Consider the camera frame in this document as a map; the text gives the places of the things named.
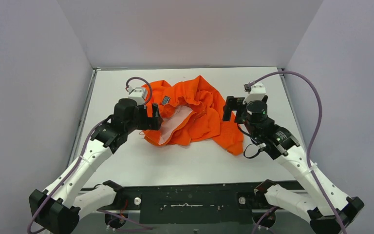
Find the orange zip-up jacket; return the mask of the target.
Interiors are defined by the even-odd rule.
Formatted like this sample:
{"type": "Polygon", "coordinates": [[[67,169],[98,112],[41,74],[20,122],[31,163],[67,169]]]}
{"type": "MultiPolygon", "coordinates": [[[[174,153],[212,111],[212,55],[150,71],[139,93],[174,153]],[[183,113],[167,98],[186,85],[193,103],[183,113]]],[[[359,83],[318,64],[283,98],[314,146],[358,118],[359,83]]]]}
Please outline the orange zip-up jacket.
{"type": "Polygon", "coordinates": [[[243,153],[243,133],[233,120],[223,121],[225,99],[202,76],[170,85],[165,80],[151,84],[152,98],[163,123],[159,130],[145,130],[144,139],[160,147],[189,146],[211,139],[230,154],[243,153]]]}

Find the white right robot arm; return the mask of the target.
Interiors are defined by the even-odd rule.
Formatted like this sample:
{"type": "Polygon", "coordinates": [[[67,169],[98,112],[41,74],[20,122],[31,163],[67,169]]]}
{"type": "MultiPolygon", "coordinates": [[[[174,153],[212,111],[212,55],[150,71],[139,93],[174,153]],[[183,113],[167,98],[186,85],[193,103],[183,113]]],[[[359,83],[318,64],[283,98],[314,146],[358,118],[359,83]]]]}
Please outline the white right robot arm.
{"type": "Polygon", "coordinates": [[[232,111],[236,111],[234,122],[244,125],[245,135],[258,151],[285,168],[308,194],[302,196],[267,179],[254,189],[257,206],[285,209],[308,222],[317,234],[343,233],[364,208],[363,201],[348,196],[332,183],[308,159],[296,137],[268,116],[267,97],[246,103],[243,97],[228,96],[223,121],[231,119],[232,111]]]}

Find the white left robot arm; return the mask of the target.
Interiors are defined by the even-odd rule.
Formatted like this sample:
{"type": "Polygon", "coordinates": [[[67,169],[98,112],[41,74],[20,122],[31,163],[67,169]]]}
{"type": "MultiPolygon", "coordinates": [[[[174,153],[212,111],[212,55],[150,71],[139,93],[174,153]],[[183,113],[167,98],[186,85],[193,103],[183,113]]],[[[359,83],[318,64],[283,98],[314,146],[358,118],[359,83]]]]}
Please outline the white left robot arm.
{"type": "Polygon", "coordinates": [[[123,187],[108,180],[85,194],[81,189],[123,145],[135,130],[159,130],[163,122],[158,104],[151,106],[152,115],[144,104],[130,98],[120,99],[113,114],[96,124],[84,142],[80,155],[43,191],[34,190],[28,200],[32,223],[53,234],[70,234],[86,215],[110,205],[119,208],[124,203],[123,187]]]}

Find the aluminium left table rail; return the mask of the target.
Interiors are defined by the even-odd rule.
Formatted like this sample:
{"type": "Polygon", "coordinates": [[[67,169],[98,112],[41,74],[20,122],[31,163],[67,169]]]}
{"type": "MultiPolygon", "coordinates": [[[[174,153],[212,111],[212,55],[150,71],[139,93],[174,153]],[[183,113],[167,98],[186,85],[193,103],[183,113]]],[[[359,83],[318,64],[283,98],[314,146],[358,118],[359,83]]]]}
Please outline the aluminium left table rail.
{"type": "Polygon", "coordinates": [[[73,147],[72,147],[72,150],[71,150],[71,154],[70,154],[67,166],[72,164],[73,160],[75,159],[75,157],[79,153],[79,144],[80,144],[80,141],[81,141],[81,138],[82,138],[82,132],[83,132],[83,128],[84,128],[84,125],[85,125],[85,119],[86,119],[86,116],[87,116],[87,112],[88,112],[91,96],[92,96],[92,93],[93,93],[95,79],[96,79],[96,75],[97,75],[98,70],[99,70],[98,68],[94,68],[93,72],[92,72],[92,77],[90,79],[89,87],[88,87],[88,90],[87,90],[87,93],[86,93],[86,96],[85,96],[85,102],[84,102],[83,110],[82,110],[82,113],[81,113],[81,116],[80,116],[80,119],[79,119],[79,122],[78,122],[78,129],[77,129],[77,133],[76,133],[75,138],[74,138],[74,143],[73,143],[73,147]]]}

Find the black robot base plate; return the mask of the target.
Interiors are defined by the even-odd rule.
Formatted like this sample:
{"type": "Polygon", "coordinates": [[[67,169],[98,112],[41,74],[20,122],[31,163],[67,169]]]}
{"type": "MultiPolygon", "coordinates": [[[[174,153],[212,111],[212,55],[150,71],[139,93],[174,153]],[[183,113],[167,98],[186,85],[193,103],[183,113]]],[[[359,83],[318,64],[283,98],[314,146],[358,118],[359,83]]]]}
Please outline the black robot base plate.
{"type": "Polygon", "coordinates": [[[251,211],[271,208],[257,182],[125,187],[109,211],[137,212],[142,224],[252,224],[251,211]]]}

